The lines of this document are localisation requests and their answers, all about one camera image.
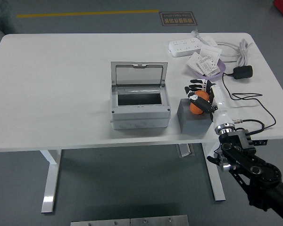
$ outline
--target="purple tray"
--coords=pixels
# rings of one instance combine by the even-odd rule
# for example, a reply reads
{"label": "purple tray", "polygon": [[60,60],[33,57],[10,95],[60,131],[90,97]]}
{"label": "purple tray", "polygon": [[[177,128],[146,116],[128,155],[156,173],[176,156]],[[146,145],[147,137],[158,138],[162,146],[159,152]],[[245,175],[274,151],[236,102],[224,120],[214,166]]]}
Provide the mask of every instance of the purple tray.
{"label": "purple tray", "polygon": [[217,66],[218,66],[219,69],[220,69],[220,73],[215,74],[215,75],[210,76],[210,77],[204,76],[204,75],[202,75],[202,74],[199,74],[197,71],[193,70],[192,68],[191,68],[191,70],[192,70],[192,71],[194,72],[194,74],[197,75],[199,78],[210,80],[210,79],[214,79],[214,78],[217,78],[217,77],[222,76],[223,72],[225,72],[225,64],[223,63],[222,60],[220,60],[220,59],[218,60]]}

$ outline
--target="orange ball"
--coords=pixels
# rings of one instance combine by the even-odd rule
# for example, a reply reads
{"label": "orange ball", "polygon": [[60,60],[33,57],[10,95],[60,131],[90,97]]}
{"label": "orange ball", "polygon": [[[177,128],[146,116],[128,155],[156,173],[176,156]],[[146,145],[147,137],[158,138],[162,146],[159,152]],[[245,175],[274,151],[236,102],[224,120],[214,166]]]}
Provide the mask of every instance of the orange ball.
{"label": "orange ball", "polygon": [[[198,90],[198,91],[195,92],[195,94],[197,96],[199,96],[199,97],[202,97],[206,101],[208,101],[208,99],[209,99],[208,93],[205,92],[205,91]],[[203,110],[201,110],[200,108],[196,107],[195,104],[193,104],[193,103],[190,104],[190,111],[193,114],[202,114],[203,113]]]}

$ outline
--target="robotic arm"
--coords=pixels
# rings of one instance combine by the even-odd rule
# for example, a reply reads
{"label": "robotic arm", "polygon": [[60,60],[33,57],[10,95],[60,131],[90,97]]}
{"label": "robotic arm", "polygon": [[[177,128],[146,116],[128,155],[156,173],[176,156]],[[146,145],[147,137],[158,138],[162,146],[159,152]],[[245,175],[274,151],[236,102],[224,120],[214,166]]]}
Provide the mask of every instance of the robotic arm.
{"label": "robotic arm", "polygon": [[[210,113],[214,129],[219,135],[220,150],[217,157],[208,160],[218,165],[222,171],[229,171],[248,196],[250,205],[267,211],[272,208],[283,218],[283,183],[280,170],[255,155],[255,143],[248,130],[235,130],[233,120],[227,109],[220,87],[208,80],[191,80],[192,85],[185,87],[190,101],[206,113]],[[209,93],[210,101],[195,95],[195,91]],[[250,179],[246,184],[240,175]]]}

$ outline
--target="power adapter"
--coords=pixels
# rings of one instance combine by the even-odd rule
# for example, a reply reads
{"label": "power adapter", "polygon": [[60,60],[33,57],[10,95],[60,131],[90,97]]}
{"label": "power adapter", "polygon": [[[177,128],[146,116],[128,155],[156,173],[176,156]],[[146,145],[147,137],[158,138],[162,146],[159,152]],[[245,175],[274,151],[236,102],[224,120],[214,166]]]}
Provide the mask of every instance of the power adapter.
{"label": "power adapter", "polygon": [[229,76],[234,77],[234,79],[246,79],[253,76],[253,68],[252,66],[242,66],[235,67],[232,74]]}
{"label": "power adapter", "polygon": [[202,45],[197,38],[176,40],[169,43],[169,51],[174,57],[183,57],[199,53]]}

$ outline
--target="gray block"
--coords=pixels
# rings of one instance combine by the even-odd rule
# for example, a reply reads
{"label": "gray block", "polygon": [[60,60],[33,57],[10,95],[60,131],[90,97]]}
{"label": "gray block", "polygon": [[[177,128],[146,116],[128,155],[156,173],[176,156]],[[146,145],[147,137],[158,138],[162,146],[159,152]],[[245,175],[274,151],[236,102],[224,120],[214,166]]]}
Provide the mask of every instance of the gray block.
{"label": "gray block", "polygon": [[181,99],[178,106],[177,116],[181,132],[184,134],[206,133],[212,123],[210,115],[193,114],[190,112],[190,103],[189,99]]}

